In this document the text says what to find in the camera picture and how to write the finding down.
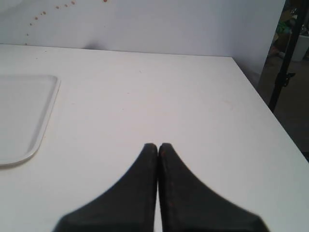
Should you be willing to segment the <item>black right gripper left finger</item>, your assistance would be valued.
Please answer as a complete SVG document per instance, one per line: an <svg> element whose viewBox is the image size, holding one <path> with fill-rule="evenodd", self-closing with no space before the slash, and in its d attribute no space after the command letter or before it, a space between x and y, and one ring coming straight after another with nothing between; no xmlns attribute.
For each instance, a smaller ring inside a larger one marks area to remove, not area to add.
<svg viewBox="0 0 309 232"><path fill-rule="evenodd" d="M145 144L128 171L106 192L66 214L56 232L152 232L158 151Z"/></svg>

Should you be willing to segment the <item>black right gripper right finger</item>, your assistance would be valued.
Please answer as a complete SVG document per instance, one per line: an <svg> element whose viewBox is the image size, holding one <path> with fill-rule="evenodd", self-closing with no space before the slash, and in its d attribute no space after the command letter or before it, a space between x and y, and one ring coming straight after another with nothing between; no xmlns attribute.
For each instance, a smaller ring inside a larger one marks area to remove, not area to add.
<svg viewBox="0 0 309 232"><path fill-rule="evenodd" d="M202 183L173 146L158 152L158 188L165 232L266 232L263 220Z"/></svg>

